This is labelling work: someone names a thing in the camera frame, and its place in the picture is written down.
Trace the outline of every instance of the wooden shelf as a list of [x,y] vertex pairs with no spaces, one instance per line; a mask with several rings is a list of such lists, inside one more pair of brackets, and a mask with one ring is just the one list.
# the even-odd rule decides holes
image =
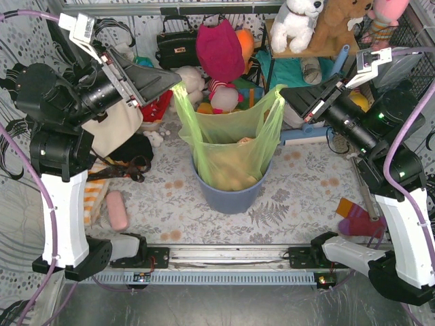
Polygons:
[[[273,19],[268,19],[266,20],[266,29],[267,29],[267,35],[268,35],[268,39],[271,39],[271,28],[273,25]],[[351,49],[349,51],[349,55],[355,55],[356,52],[360,49],[358,47],[358,44],[356,43],[356,40],[353,39],[353,43],[350,44]],[[328,41],[326,42],[325,47],[317,52],[314,52],[310,49],[306,49],[304,51],[302,51],[301,53],[293,53],[292,51],[290,51],[290,49],[288,48],[288,44],[287,44],[287,48],[285,49],[284,52],[282,53],[274,53],[271,47],[271,55],[273,59],[287,59],[287,58],[307,58],[307,57],[311,57],[311,56],[316,56],[316,57],[329,57],[329,56],[337,56],[338,53],[340,51],[336,51],[334,49],[334,40],[332,39],[328,39]]]

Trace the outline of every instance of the colorful sock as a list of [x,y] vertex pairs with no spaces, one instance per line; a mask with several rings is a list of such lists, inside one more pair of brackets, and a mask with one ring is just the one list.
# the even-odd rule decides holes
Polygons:
[[379,227],[386,227],[384,217],[378,221],[371,221],[367,211],[360,205],[342,198],[336,212],[344,219],[338,223],[338,229],[346,236],[372,236]]

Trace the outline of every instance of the teal towel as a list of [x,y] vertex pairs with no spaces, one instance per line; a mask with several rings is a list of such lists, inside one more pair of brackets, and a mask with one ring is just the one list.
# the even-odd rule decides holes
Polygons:
[[[265,51],[258,51],[256,58],[260,62],[261,70],[267,80],[269,67],[271,65],[271,56]],[[319,62],[321,76],[325,81],[327,80],[326,77],[329,75],[329,72],[334,66],[334,62],[325,58],[319,58]],[[275,65],[273,67],[273,74],[269,89],[274,88],[278,84],[284,84],[287,85],[287,87],[311,86],[304,81],[299,58],[275,59]]]

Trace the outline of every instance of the trash can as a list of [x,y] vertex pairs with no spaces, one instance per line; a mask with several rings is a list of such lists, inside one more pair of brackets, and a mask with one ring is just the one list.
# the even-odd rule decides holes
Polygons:
[[192,159],[192,168],[195,172],[195,176],[199,181],[201,186],[201,190],[207,201],[207,204],[211,209],[218,211],[223,214],[239,214],[244,213],[248,210],[249,207],[256,201],[258,193],[260,192],[261,185],[271,169],[271,164],[267,166],[266,172],[263,175],[263,178],[259,180],[255,185],[249,187],[247,189],[238,191],[238,192],[224,192],[222,190],[215,189],[207,185],[196,171],[194,161]]

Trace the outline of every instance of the trash bag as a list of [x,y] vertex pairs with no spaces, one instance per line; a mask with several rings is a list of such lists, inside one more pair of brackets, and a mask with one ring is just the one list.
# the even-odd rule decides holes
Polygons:
[[[279,144],[283,87],[278,85],[246,111],[210,115],[193,110],[183,83],[174,86],[183,124],[179,136],[190,145],[196,170],[207,185],[235,192],[261,180]],[[237,143],[245,137],[252,140]]]

